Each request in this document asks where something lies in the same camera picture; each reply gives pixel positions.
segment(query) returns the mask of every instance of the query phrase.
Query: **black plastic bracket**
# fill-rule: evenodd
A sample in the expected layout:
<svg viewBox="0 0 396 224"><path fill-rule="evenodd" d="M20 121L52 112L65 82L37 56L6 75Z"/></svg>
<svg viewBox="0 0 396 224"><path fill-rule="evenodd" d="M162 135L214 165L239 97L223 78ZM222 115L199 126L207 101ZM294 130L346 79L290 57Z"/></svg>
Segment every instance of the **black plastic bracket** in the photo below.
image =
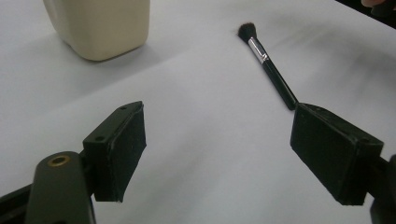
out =
<svg viewBox="0 0 396 224"><path fill-rule="evenodd" d="M96 201L122 202L146 147L142 102L116 109L84 141L84 150L41 161L32 185L0 198L0 223L93 224Z"/></svg>

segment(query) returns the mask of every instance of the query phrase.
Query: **brush handle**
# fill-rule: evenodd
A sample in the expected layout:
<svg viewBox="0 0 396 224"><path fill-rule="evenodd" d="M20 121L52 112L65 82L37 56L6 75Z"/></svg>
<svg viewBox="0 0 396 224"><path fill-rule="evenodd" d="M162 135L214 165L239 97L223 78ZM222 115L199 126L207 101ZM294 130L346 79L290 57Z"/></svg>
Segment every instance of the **brush handle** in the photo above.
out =
<svg viewBox="0 0 396 224"><path fill-rule="evenodd" d="M386 0L384 3L373 7L371 13L377 17L388 17L396 6L396 0Z"/></svg>
<svg viewBox="0 0 396 224"><path fill-rule="evenodd" d="M283 99L283 102L285 102L286 106L288 107L289 110L295 110L298 100L294 96L293 92L289 88L288 84L286 81L283 79L283 77L280 75L279 71L277 71L275 65L271 60L265 60L262 63L262 68L264 71L267 73L268 77L271 79L272 83L274 84L277 92L280 94L280 96Z"/></svg>

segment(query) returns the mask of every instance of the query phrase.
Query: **black bristles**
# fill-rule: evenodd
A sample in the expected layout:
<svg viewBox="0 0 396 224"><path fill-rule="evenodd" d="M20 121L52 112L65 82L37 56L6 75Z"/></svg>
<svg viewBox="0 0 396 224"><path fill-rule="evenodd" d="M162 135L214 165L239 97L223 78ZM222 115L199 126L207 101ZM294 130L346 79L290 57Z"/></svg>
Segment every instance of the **black bristles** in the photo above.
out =
<svg viewBox="0 0 396 224"><path fill-rule="evenodd" d="M249 22L241 25L238 30L238 36L241 37L245 43L248 43L251 37L257 39L256 27L254 26L254 23Z"/></svg>

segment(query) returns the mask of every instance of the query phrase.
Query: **beige bottle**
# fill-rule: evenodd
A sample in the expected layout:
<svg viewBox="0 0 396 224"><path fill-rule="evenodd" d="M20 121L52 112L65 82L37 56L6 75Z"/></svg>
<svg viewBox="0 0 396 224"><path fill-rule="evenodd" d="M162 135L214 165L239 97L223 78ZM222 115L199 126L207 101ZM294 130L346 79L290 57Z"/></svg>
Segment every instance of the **beige bottle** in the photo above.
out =
<svg viewBox="0 0 396 224"><path fill-rule="evenodd" d="M81 57L102 61L143 45L149 0L43 0L53 27Z"/></svg>

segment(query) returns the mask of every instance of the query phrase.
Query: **brush ferrule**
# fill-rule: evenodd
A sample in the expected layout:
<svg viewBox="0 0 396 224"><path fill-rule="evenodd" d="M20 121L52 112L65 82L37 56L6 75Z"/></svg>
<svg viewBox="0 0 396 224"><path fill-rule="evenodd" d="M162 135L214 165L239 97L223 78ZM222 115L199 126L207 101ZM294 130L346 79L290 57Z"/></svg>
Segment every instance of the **brush ferrule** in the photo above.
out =
<svg viewBox="0 0 396 224"><path fill-rule="evenodd" d="M253 50L260 63L270 60L270 57L258 39L251 37L248 41L248 45L250 46L251 50Z"/></svg>

